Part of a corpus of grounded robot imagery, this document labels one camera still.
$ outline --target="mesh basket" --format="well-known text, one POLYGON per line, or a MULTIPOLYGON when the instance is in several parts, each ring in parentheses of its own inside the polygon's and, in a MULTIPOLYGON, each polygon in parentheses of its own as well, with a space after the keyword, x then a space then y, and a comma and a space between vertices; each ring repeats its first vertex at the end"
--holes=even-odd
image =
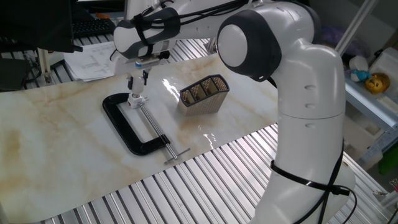
POLYGON ((180 91, 178 108, 185 116, 215 113, 228 92, 229 86, 221 75, 209 75, 180 91))

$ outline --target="metal slats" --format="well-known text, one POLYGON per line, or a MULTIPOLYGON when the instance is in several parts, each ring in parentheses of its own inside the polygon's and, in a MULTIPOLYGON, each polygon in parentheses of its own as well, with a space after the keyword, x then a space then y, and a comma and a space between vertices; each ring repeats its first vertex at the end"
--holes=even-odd
MULTIPOLYGON (((273 139, 270 132, 276 133, 275 128, 262 129, 97 199, 91 216, 97 216, 99 223, 247 223, 265 191, 270 175, 265 170, 273 159, 269 152, 260 153, 273 143, 259 142, 273 139)), ((364 202, 364 198, 371 200, 361 188, 357 186, 355 192, 358 207, 348 223, 387 220, 381 208, 364 202)), ((351 196, 329 223, 344 222, 353 205, 351 196)), ((90 223, 86 207, 58 217, 61 222, 90 223)))

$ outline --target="black cable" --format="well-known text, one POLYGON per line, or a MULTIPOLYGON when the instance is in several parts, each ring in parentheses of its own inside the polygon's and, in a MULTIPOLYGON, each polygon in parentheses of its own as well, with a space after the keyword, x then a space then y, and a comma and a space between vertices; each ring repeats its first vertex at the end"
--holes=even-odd
POLYGON ((35 77, 25 80, 25 83, 30 83, 30 82, 36 80, 37 78, 39 78, 41 76, 41 74, 42 74, 42 71, 39 71, 35 77))
POLYGON ((241 8, 242 6, 244 6, 245 4, 248 3, 248 0, 242 0, 242 1, 232 1, 232 2, 228 2, 219 6, 215 6, 215 7, 211 7, 209 9, 204 9, 201 11, 197 11, 197 12, 193 12, 193 13, 189 13, 189 14, 184 14, 184 15, 179 15, 179 16, 175 16, 175 17, 171 17, 168 19, 157 19, 155 21, 141 21, 143 24, 150 24, 150 28, 152 29, 164 29, 166 28, 166 26, 152 26, 152 24, 163 24, 166 21, 170 21, 170 20, 175 20, 175 19, 183 19, 186 17, 192 17, 192 16, 198 16, 196 18, 190 19, 189 21, 185 21, 180 23, 180 26, 198 21, 200 19, 204 19, 206 17, 209 16, 220 16, 223 15, 225 13, 225 11, 228 11, 228 13, 233 12, 239 8, 241 8))
POLYGON ((112 62, 112 56, 116 53, 116 51, 117 51, 117 49, 115 49, 114 51, 113 51, 113 53, 111 54, 111 56, 109 56, 109 60, 112 62))
MULTIPOLYGON (((235 11, 235 10, 239 9, 239 8, 242 7, 242 6, 244 6, 244 4, 243 4, 243 5, 239 5, 239 7, 234 6, 234 8, 232 8, 232 9, 233 9, 232 11, 235 11)), ((228 10, 228 9, 229 9, 229 8, 224 8, 224 9, 215 10, 215 11, 213 11, 213 12, 209 12, 208 14, 204 14, 204 15, 202 15, 202 16, 198 16, 198 17, 196 17, 196 18, 190 19, 189 21, 181 22, 181 23, 179 24, 179 26, 183 26, 183 25, 187 25, 187 24, 192 23, 192 22, 199 21, 200 19, 204 19, 204 18, 206 18, 206 17, 215 15, 215 14, 217 14, 217 13, 219 13, 219 12, 224 12, 225 10, 228 10)), ((149 23, 149 24, 151 24, 152 21, 143 21, 143 23, 149 23)), ((152 28, 152 29, 164 29, 164 28, 166 28, 166 26, 149 26, 149 28, 152 28)))
POLYGON ((349 190, 349 191, 354 195, 354 199, 355 199, 354 207, 353 207, 351 213, 347 216, 346 220, 342 223, 342 224, 345 224, 346 222, 348 222, 349 218, 351 218, 351 216, 353 215, 353 213, 354 213, 354 211, 355 211, 355 208, 356 208, 356 206, 357 206, 357 204, 358 204, 358 199, 356 198, 356 194, 355 194, 355 192, 354 192, 353 190, 349 189, 349 188, 346 187, 346 186, 342 186, 342 185, 337 185, 337 186, 338 186, 338 187, 341 187, 341 188, 344 188, 344 189, 346 189, 346 190, 349 190))

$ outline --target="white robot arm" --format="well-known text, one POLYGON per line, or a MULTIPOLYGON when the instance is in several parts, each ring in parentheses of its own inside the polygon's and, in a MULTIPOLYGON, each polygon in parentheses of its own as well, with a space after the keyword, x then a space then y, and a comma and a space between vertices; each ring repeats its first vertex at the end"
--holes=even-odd
POLYGON ((230 70, 258 82, 272 76, 278 87, 279 145, 251 223, 326 223, 347 202, 346 189, 355 184, 352 170, 341 162, 345 116, 341 58, 333 49, 313 44, 320 23, 310 8, 292 2, 255 7, 258 2, 232 2, 176 2, 137 17, 142 24, 123 22, 114 32, 117 57, 134 60, 167 50, 166 41, 217 36, 220 57, 230 70), (232 5, 229 13, 187 25, 181 24, 191 18, 171 19, 220 4, 232 5), (156 20, 163 23, 148 22, 156 20))

